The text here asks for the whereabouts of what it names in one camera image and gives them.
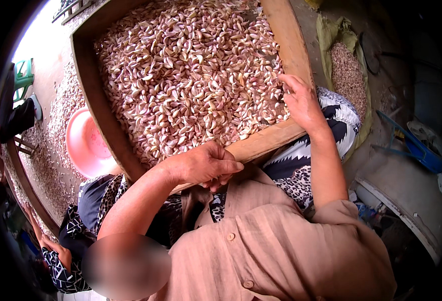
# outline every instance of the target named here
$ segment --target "pink plastic basin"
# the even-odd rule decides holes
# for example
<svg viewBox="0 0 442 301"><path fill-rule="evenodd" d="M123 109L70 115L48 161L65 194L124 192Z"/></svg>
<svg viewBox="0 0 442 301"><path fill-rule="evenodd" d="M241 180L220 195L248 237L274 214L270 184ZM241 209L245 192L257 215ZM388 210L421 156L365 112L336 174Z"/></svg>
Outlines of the pink plastic basin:
<svg viewBox="0 0 442 301"><path fill-rule="evenodd" d="M88 179L107 174L117 166L87 107L69 119L66 147L72 164Z"/></svg>

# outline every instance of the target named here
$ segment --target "woman's hand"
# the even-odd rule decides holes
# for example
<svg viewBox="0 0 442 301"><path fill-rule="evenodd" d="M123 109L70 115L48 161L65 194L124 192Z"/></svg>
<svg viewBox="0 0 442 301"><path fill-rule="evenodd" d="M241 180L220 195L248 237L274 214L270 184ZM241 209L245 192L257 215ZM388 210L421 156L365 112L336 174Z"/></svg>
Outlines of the woman's hand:
<svg viewBox="0 0 442 301"><path fill-rule="evenodd" d="M178 154L157 165L172 177L177 184L201 183L215 192L225 185L233 173L240 172L244 165L217 143L210 141L186 153Z"/></svg>
<svg viewBox="0 0 442 301"><path fill-rule="evenodd" d="M288 105L291 117L300 127L311 135L316 129L328 126L316 91L295 75L279 74L278 78L285 84L284 102Z"/></svg>

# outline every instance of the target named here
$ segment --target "green plastic chair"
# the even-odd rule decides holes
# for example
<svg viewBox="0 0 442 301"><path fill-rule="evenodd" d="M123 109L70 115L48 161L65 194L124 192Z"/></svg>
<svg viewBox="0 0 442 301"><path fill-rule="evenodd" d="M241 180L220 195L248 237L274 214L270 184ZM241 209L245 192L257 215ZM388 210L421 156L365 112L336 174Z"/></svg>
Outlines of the green plastic chair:
<svg viewBox="0 0 442 301"><path fill-rule="evenodd" d="M22 68L24 67L24 64L27 64L26 66L26 74L24 75L22 73ZM32 85L34 82L34 75L32 74L32 58L24 61L17 62L14 65L14 90L16 91L14 93L14 102L17 102L19 100L22 100L25 98L27 93L27 88ZM22 94L19 93L19 89L24 88L22 91Z"/></svg>

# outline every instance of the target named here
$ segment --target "shirt button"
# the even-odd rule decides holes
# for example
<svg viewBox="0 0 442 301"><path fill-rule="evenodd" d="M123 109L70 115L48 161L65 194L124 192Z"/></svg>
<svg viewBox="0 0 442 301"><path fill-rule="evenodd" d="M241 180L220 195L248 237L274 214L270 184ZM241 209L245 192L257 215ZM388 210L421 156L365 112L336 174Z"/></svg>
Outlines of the shirt button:
<svg viewBox="0 0 442 301"><path fill-rule="evenodd" d="M244 286L245 288L252 288L254 286L254 283L251 280L246 280L242 283L242 286Z"/></svg>

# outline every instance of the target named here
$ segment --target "concrete floor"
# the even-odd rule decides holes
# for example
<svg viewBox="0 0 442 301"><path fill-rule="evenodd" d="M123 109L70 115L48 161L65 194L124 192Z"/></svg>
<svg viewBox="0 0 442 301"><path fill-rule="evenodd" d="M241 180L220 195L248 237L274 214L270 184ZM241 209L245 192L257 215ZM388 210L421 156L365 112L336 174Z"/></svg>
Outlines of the concrete floor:
<svg viewBox="0 0 442 301"><path fill-rule="evenodd" d="M315 84L326 86L316 33L318 13L310 9L304 0L290 0L290 2L306 41ZM385 51L401 51L401 46L396 42L396 36L389 31L391 25L381 22L382 18L377 15L373 16L370 9L363 3L361 0L330 1L321 7L320 13L333 21L340 16L345 16L352 21L352 30L355 33L359 34L362 31L369 33ZM51 24L52 15L58 9L58 5L58 0L51 0L46 4L28 29L13 58L14 62L29 57L34 58L33 73L36 78L32 91L36 93L44 109L44 129L49 123L50 103L56 97L56 85L63 78L63 66L71 59L69 35L94 10L93 7L86 9L78 17L62 26L59 20ZM405 105L410 110L412 105L409 102L399 103L398 100L397 103L388 91L389 87L398 87L410 83L407 66L403 62L392 58L385 58L381 60L380 64L382 66L380 74L377 76L369 74L368 79L373 110L381 108L382 111L390 113L400 105ZM402 113L397 115L397 118L402 117ZM348 184L351 183L356 173L360 172L372 155L373 149L369 144L384 144L387 141L386 129L375 113L373 113L371 133L365 143L344 164ZM58 172L64 173L61 179L66 184L70 182L79 185L79 179L76 179L69 171L58 168ZM37 193L41 201L46 204L42 191L37 191Z"/></svg>

